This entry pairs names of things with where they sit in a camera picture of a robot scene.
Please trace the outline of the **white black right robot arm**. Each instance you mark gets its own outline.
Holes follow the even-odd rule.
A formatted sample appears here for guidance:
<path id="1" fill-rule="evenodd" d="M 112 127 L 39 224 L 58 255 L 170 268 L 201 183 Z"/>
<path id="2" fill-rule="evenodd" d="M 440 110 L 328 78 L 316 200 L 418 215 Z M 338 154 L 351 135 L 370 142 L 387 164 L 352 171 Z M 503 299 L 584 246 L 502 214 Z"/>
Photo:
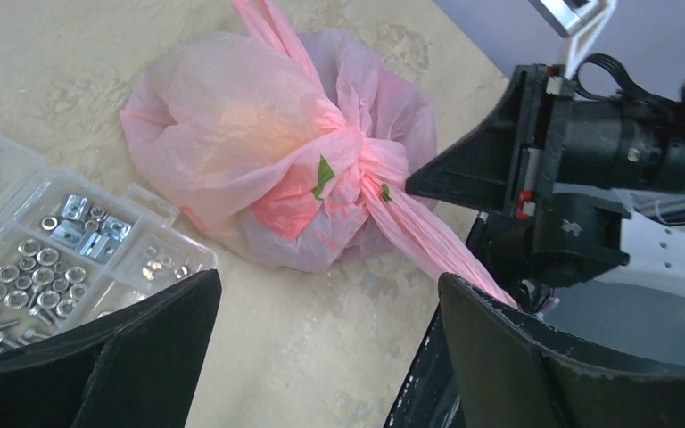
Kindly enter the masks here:
<path id="1" fill-rule="evenodd" d="M 503 217 L 480 256 L 525 310 L 590 280 L 685 297 L 685 232 L 621 202 L 557 184 L 685 196 L 685 83 L 679 101 L 647 92 L 594 53 L 618 89 L 587 91 L 563 65 L 515 68 L 491 113 L 406 181 L 409 194 Z"/>

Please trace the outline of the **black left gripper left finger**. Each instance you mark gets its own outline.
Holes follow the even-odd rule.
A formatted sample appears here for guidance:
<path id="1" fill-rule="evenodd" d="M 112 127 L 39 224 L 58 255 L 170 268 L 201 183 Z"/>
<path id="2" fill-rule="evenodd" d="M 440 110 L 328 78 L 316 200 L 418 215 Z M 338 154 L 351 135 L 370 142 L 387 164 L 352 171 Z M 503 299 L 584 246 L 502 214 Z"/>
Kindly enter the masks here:
<path id="1" fill-rule="evenodd" d="M 48 339 L 0 353 L 0 427 L 182 427 L 219 310 L 205 270 Z"/>

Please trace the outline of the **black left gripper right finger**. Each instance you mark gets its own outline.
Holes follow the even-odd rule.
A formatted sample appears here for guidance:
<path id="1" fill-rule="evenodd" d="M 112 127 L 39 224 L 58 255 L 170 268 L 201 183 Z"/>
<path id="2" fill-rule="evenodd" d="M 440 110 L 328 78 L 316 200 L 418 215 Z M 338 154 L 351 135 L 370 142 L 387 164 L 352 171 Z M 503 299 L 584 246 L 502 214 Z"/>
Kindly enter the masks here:
<path id="1" fill-rule="evenodd" d="M 685 427 L 685 366 L 613 350 L 438 281 L 442 324 L 472 427 Z"/>

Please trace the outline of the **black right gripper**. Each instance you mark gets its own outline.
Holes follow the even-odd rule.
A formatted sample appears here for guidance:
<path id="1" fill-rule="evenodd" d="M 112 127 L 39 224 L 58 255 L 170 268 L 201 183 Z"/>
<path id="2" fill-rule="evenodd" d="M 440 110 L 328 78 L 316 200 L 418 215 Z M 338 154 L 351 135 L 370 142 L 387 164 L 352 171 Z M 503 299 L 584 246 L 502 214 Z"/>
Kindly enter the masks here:
<path id="1" fill-rule="evenodd" d="M 486 212 L 510 207 L 516 135 L 537 149 L 534 192 L 555 182 L 685 196 L 685 83 L 678 101 L 639 86 L 621 63 L 599 68 L 616 84 L 611 95 L 587 90 L 580 71 L 516 67 L 488 116 L 428 161 L 405 183 L 413 196 L 484 211 L 466 247 L 521 308 L 541 308 L 549 288 L 532 274 L 534 225 Z"/>

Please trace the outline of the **pink plastic bag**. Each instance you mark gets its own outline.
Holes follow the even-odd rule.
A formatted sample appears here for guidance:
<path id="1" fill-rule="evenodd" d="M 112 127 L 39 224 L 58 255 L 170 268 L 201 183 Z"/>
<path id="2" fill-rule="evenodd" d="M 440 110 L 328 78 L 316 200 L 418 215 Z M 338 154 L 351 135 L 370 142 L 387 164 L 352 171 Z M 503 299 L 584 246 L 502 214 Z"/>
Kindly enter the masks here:
<path id="1" fill-rule="evenodd" d="M 141 176 L 205 235 L 266 265 L 318 272 L 402 251 L 512 305 L 405 181 L 436 154 L 433 106 L 339 29 L 297 33 L 271 1 L 235 1 L 245 33 L 177 46 L 120 111 Z"/>

